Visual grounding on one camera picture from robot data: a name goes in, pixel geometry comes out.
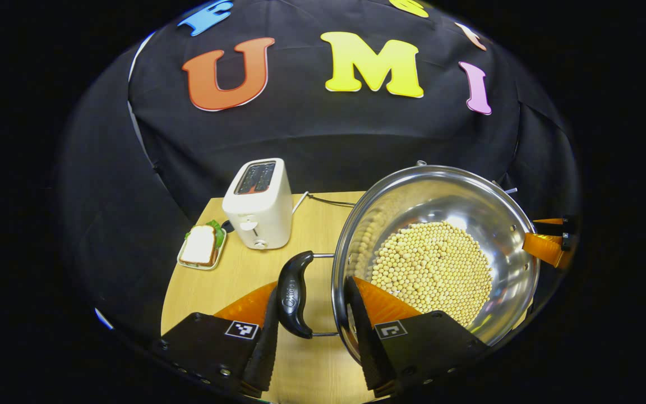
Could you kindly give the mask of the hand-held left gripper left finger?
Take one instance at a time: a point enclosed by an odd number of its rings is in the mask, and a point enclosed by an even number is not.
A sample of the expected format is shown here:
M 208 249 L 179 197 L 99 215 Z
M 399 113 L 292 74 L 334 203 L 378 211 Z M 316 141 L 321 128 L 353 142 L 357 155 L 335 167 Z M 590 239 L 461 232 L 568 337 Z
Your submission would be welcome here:
M 276 287 L 265 284 L 213 315 L 187 315 L 152 341 L 152 355 L 217 394 L 260 399 L 270 389 L 276 361 Z

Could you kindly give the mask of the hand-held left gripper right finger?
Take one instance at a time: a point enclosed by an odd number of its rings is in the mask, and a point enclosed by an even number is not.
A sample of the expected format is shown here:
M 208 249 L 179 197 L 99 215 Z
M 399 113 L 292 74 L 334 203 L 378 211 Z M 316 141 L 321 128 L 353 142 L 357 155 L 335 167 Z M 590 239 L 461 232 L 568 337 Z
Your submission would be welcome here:
M 402 396 L 444 379 L 487 356 L 490 347 L 446 312 L 373 322 L 355 277 L 345 281 L 367 388 Z

